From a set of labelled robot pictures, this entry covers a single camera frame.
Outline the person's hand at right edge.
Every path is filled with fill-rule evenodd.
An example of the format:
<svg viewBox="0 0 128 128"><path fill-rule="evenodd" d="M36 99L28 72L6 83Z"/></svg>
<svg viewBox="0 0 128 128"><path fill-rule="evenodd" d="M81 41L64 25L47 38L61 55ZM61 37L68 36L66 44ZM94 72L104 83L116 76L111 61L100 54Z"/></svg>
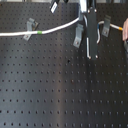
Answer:
<svg viewBox="0 0 128 128"><path fill-rule="evenodd" d="M122 39L123 41L128 39L128 18L125 20L123 24Z"/></svg>

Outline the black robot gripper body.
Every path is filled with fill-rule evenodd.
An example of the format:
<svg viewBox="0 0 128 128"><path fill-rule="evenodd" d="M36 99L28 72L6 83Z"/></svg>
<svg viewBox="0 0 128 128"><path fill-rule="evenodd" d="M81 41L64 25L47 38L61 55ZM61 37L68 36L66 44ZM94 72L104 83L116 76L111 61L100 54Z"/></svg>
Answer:
<svg viewBox="0 0 128 128"><path fill-rule="evenodd" d="M80 10L85 18L89 37L97 37L96 0L80 0Z"/></svg>

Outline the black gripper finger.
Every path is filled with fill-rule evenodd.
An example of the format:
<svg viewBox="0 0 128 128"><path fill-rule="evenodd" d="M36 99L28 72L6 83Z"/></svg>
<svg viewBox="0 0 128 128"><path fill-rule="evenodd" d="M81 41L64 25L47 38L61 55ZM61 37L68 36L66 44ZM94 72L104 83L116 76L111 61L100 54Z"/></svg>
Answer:
<svg viewBox="0 0 128 128"><path fill-rule="evenodd" d="M97 41L93 38L87 38L87 57L92 60L98 58Z"/></svg>

